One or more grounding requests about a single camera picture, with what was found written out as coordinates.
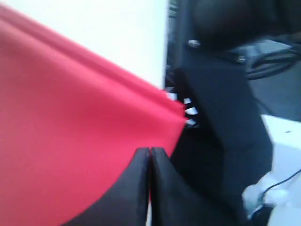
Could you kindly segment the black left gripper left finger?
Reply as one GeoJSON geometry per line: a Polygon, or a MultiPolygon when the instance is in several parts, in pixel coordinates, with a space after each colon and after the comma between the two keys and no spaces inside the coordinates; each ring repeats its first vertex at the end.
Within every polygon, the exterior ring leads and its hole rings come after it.
{"type": "Polygon", "coordinates": [[[65,226],[144,226],[149,202],[149,148],[138,148],[118,180],[65,226]]]}

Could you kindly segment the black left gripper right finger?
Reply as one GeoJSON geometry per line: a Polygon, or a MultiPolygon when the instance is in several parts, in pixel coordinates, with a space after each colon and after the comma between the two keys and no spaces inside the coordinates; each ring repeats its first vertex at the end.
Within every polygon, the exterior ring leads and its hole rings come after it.
{"type": "Polygon", "coordinates": [[[229,207],[196,193],[178,174],[163,148],[150,150],[153,226],[245,226],[229,207]]]}

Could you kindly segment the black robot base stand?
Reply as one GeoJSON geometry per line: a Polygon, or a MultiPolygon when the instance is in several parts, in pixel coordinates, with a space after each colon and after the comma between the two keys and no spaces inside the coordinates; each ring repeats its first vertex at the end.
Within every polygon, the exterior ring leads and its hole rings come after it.
{"type": "Polygon", "coordinates": [[[172,85],[192,125],[169,160],[196,193],[233,210],[246,226],[266,226],[291,210],[268,185],[273,144],[235,49],[301,29],[298,0],[180,0],[172,85]]]}

